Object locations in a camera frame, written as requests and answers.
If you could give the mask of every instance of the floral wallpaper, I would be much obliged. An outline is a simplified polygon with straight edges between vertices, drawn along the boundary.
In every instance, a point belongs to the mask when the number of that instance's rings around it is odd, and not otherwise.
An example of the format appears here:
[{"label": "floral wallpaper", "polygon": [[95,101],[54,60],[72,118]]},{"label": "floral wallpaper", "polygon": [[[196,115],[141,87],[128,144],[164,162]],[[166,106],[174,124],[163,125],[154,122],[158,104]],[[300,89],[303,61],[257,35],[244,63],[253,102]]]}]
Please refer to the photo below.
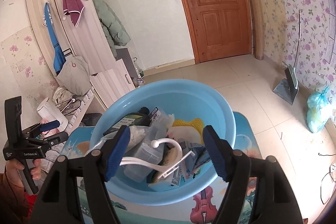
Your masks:
[{"label": "floral wallpaper", "polygon": [[46,64],[31,27],[26,27],[1,42],[6,63],[31,107],[53,97],[58,83]]},{"label": "floral wallpaper", "polygon": [[265,35],[265,54],[280,64],[286,40],[286,9],[284,0],[261,0]]},{"label": "floral wallpaper", "polygon": [[328,99],[333,105],[332,121],[336,124],[336,99],[334,99],[336,66],[336,8],[335,0],[271,0],[279,2],[285,9],[286,23],[284,37],[280,42],[266,42],[265,54],[278,64],[294,64],[298,43],[298,9],[301,10],[302,36],[298,59],[297,75],[299,81],[311,92],[330,87]]}]

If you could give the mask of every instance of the human hand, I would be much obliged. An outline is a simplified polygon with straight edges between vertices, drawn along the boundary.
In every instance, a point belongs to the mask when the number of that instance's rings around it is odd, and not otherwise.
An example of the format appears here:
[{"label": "human hand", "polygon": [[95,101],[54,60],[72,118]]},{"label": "human hand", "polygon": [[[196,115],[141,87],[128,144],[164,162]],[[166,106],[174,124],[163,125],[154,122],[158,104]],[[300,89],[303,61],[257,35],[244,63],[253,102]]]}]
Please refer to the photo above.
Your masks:
[{"label": "human hand", "polygon": [[[30,173],[33,176],[33,180],[39,180],[41,178],[41,159],[35,159],[33,163],[36,167],[32,168]],[[22,180],[20,179],[18,170],[23,170],[24,168],[23,164],[17,159],[6,161],[7,180],[16,186],[23,188],[24,186]]]}]

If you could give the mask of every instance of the tiled floor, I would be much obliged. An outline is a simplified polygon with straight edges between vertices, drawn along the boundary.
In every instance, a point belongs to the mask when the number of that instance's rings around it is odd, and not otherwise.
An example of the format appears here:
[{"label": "tiled floor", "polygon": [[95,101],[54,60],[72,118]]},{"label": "tiled floor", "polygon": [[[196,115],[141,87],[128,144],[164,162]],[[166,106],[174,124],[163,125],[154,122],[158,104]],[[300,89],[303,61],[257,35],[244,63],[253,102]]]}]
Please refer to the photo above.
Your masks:
[{"label": "tiled floor", "polygon": [[[244,55],[161,72],[145,77],[145,81],[184,78],[205,83],[221,93],[233,111],[241,112],[249,120],[262,156],[274,155],[278,159],[303,217],[312,223],[324,208],[321,180],[336,159],[318,153],[332,155],[336,149],[325,128],[316,134],[308,130],[307,98],[302,93],[298,93],[291,106],[272,92],[284,77],[271,61]],[[324,201],[333,186],[331,179],[323,180]]]}]

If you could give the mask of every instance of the blue plastic bag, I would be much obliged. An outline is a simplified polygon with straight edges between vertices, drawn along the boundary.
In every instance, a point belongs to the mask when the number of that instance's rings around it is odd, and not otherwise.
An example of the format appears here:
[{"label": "blue plastic bag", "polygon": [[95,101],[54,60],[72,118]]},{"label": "blue plastic bag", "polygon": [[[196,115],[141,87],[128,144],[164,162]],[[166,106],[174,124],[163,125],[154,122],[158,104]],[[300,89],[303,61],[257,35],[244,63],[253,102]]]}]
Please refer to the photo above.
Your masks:
[{"label": "blue plastic bag", "polygon": [[328,91],[329,87],[327,86],[322,93],[315,92],[308,97],[307,125],[313,133],[322,130],[331,115],[331,104],[326,96]]}]

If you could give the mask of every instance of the hanging coat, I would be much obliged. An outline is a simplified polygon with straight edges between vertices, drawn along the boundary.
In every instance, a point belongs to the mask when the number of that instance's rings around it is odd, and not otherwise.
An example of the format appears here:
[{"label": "hanging coat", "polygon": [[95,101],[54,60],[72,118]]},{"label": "hanging coat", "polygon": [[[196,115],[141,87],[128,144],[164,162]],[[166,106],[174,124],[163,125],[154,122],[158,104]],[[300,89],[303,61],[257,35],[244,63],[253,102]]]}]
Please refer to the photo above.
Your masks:
[{"label": "hanging coat", "polygon": [[93,0],[93,3],[111,51],[116,57],[115,45],[125,46],[131,39],[110,6],[103,0]]}]

